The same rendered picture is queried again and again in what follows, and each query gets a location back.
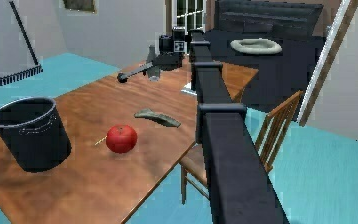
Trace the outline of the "grey upright bottle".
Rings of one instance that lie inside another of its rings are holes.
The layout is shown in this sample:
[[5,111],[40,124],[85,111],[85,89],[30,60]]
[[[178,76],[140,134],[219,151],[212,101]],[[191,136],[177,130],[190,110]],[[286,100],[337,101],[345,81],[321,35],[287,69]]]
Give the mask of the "grey upright bottle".
[[[152,62],[156,58],[155,46],[149,46],[149,53],[147,56],[147,63]],[[148,79],[150,81],[158,81],[160,79],[160,69],[158,67],[152,67],[146,71]]]

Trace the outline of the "brown wooden table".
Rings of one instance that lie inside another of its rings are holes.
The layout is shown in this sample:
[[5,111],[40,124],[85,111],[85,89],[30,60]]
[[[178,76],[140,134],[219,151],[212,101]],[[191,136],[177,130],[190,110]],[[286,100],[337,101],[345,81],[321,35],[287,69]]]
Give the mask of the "brown wooden table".
[[[0,138],[0,209],[12,224],[124,224],[192,147],[197,102],[181,92],[190,78],[185,63],[157,82],[138,75],[120,84],[107,76],[57,97],[70,156],[47,172],[27,173]],[[180,127],[134,117],[145,108]],[[94,145],[115,125],[137,132],[131,151],[114,153],[106,140]]]

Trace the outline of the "framed wall picture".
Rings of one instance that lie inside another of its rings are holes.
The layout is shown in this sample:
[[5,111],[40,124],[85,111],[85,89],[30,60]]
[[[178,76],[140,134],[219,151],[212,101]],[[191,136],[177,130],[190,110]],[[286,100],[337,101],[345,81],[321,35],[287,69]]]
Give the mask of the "framed wall picture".
[[62,0],[68,10],[95,13],[95,0]]

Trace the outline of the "black broom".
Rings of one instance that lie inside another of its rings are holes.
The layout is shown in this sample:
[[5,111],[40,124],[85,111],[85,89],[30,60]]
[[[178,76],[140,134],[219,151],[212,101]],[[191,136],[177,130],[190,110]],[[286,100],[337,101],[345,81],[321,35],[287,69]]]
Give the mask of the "black broom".
[[0,0],[0,87],[42,71],[16,0]]

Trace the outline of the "grey curved utensil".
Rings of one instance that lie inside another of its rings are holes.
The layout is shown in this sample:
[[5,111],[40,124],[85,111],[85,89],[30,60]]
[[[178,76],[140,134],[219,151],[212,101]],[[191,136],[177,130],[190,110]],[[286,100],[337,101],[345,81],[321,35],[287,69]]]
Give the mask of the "grey curved utensil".
[[151,120],[151,121],[156,122],[156,123],[158,123],[162,126],[165,126],[165,127],[179,128],[181,125],[181,123],[178,120],[176,120],[168,115],[154,112],[149,108],[141,109],[140,111],[138,111],[134,114],[134,117]]

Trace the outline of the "white framed window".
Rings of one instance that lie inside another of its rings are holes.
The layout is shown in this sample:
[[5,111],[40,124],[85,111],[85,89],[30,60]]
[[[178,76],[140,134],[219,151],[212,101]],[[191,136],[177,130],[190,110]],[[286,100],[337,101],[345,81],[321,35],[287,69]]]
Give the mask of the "white framed window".
[[171,0],[172,25],[205,30],[206,0]]

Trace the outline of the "white and brown door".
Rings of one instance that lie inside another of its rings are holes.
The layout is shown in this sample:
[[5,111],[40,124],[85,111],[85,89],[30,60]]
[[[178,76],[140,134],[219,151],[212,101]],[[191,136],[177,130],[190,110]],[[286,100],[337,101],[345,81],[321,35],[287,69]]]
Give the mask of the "white and brown door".
[[344,40],[354,14],[358,8],[358,0],[342,0],[334,21],[328,32],[319,60],[314,68],[311,80],[306,88],[304,98],[297,117],[297,123],[305,126],[311,115],[319,93],[328,76],[335,57]]

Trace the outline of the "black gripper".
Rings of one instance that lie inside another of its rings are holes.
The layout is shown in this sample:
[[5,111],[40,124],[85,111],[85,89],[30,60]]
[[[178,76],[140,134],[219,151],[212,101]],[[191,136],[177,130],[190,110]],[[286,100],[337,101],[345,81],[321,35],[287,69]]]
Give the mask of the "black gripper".
[[149,62],[142,64],[141,66],[132,71],[120,72],[117,75],[117,80],[119,83],[126,83],[129,77],[141,72],[146,72],[148,69],[152,68],[153,65],[163,71],[172,71],[182,66],[183,59],[183,53],[172,52],[160,54],[153,60],[153,63]]

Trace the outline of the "black cooking pot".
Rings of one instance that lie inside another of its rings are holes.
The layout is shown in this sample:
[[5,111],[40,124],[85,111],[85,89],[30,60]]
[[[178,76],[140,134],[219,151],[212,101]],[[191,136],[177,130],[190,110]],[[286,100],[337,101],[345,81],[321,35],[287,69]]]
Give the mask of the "black cooking pot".
[[27,97],[1,106],[0,137],[26,172],[57,167],[72,149],[56,101],[49,97]]

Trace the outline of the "white flat sheet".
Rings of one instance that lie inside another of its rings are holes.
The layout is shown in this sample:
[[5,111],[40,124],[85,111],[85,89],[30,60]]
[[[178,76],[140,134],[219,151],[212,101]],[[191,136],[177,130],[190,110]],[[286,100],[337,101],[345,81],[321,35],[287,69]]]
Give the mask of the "white flat sheet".
[[185,93],[185,94],[192,95],[192,96],[196,96],[196,95],[197,95],[196,91],[191,89],[191,83],[187,83],[187,84],[181,89],[181,92],[182,92],[182,93]]

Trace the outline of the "dark blue sofa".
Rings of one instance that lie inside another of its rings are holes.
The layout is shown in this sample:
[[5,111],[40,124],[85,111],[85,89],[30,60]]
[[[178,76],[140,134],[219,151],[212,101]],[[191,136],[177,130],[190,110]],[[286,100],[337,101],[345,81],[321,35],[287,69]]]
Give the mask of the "dark blue sofa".
[[[307,88],[325,39],[313,34],[321,4],[251,0],[216,0],[211,42],[215,60],[258,70],[243,93],[247,106],[268,112]],[[249,55],[231,48],[234,40],[263,38],[278,43],[280,53]]]

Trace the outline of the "brown wooden chair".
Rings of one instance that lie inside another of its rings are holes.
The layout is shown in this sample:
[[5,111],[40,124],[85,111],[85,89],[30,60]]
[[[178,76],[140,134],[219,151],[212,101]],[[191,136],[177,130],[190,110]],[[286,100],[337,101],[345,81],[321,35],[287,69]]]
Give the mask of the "brown wooden chair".
[[[273,169],[273,163],[302,94],[301,90],[295,92],[265,116],[255,141],[255,149],[267,173],[270,173]],[[179,165],[181,172],[181,203],[186,203],[188,184],[192,185],[205,198],[209,198],[208,193],[204,191],[204,188],[207,187],[207,177],[202,146],[193,143],[189,151],[179,161]]]

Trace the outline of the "red apple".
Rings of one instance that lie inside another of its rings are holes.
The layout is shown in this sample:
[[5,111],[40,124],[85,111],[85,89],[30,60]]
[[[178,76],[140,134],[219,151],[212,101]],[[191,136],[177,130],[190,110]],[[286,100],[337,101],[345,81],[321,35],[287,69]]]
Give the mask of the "red apple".
[[138,140],[137,132],[129,125],[115,125],[106,135],[106,146],[114,153],[122,154],[131,151]]

